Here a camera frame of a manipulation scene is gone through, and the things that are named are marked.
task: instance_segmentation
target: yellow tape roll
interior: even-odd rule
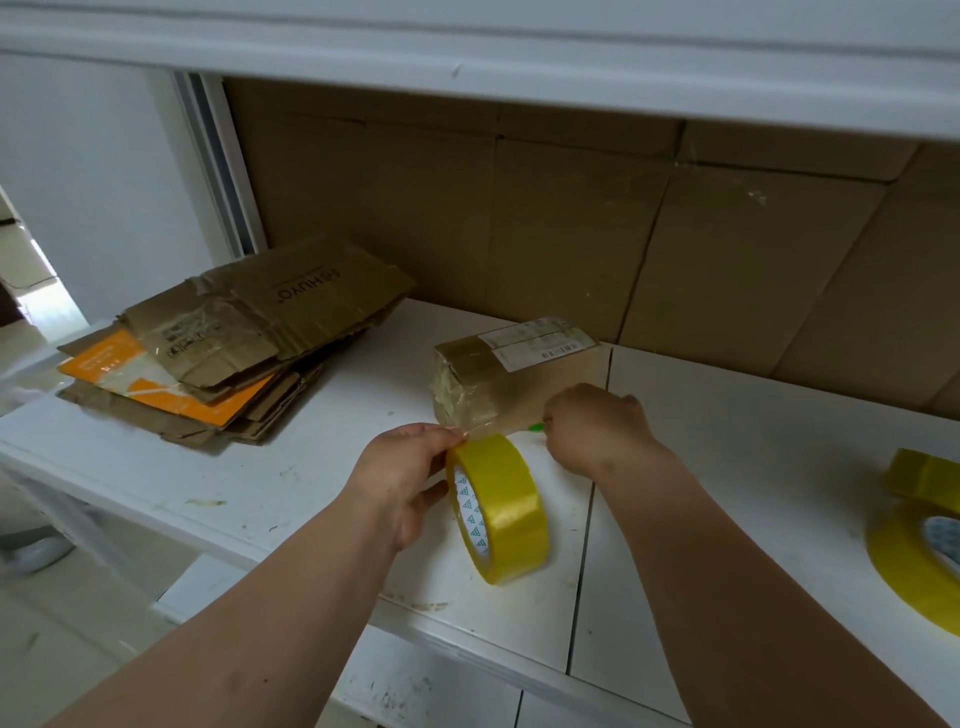
[[[899,449],[887,470],[886,486],[898,496],[960,514],[960,463],[913,449]]]
[[[934,555],[923,535],[927,519],[945,514],[926,503],[905,500],[867,531],[867,552],[897,596],[960,637],[960,579]]]
[[[503,435],[446,457],[450,502],[473,565],[489,584],[535,569],[550,552],[546,514],[522,455]]]

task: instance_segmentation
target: brown cardboard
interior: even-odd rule
[[[916,150],[913,139],[690,120],[678,159],[888,182]]]
[[[224,79],[234,115],[345,119],[448,132],[496,133],[498,104],[370,88]]]
[[[619,343],[769,375],[883,192],[871,182],[678,167]]]
[[[341,234],[410,274],[418,298],[483,311],[493,139],[248,118],[241,128],[271,245]]]
[[[487,308],[616,339],[672,164],[501,140]]]
[[[281,396],[264,398],[262,402],[258,402],[261,406],[255,406],[236,418],[227,426],[225,434],[231,440],[249,445],[263,442],[276,431],[277,425],[291,409],[293,402],[320,378],[330,361],[351,341],[352,339],[337,342],[296,362],[292,367],[293,371],[284,380],[284,389],[281,393],[278,392]]]
[[[86,336],[86,344],[80,351],[105,335],[107,329]],[[190,448],[203,447],[221,433],[238,442],[258,443],[276,429],[282,414],[317,380],[330,359],[341,352],[349,342],[350,340],[337,342],[294,362],[291,371],[279,375],[275,382],[266,387],[222,429],[155,409],[84,381],[77,380],[70,384],[58,392],[58,397],[86,409],[110,415],[127,425],[153,432],[168,442]]]
[[[497,130],[508,139],[672,158],[680,119],[617,111],[502,104]]]
[[[79,356],[97,342],[106,339],[119,328],[120,325],[116,322],[113,322],[107,327],[98,328],[96,331],[84,334],[80,338],[74,339],[73,341],[68,341],[65,344],[61,344],[57,347],[57,351],[63,352],[67,356]]]
[[[217,387],[374,325],[412,287],[351,243],[308,239],[207,271],[121,323],[179,381]]]
[[[943,417],[960,419],[960,375],[954,376],[926,409]]]
[[[960,146],[924,145],[774,372],[908,407],[960,370]]]
[[[57,396],[84,409],[110,415],[127,425],[153,432],[164,440],[192,448],[205,445],[217,434],[217,430],[211,426],[115,395],[85,381],[74,381],[57,392]]]
[[[528,360],[508,369],[497,355],[516,348]],[[520,432],[564,389],[604,386],[609,358],[582,329],[555,317],[438,344],[431,382],[437,422],[471,438]]]

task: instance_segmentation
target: barcode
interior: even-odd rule
[[[580,349],[579,344],[564,344],[561,347],[548,349],[546,352],[540,352],[541,359],[553,359],[557,356],[563,356],[565,353],[576,352]]]

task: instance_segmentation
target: left hand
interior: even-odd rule
[[[388,430],[364,448],[344,487],[344,495],[362,507],[385,509],[401,551],[423,529],[423,515],[446,494],[445,480],[423,490],[431,475],[443,469],[446,451],[464,442],[455,427],[415,423]]]

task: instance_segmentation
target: tape roll label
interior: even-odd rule
[[[460,517],[464,521],[470,544],[473,546],[473,550],[486,558],[490,555],[490,538],[487,535],[487,524],[480,512],[480,501],[477,499],[473,486],[470,484],[470,479],[464,473],[463,468],[457,466],[453,472],[457,503],[460,504]]]
[[[960,576],[960,521],[933,516],[924,521],[924,539],[941,563]]]

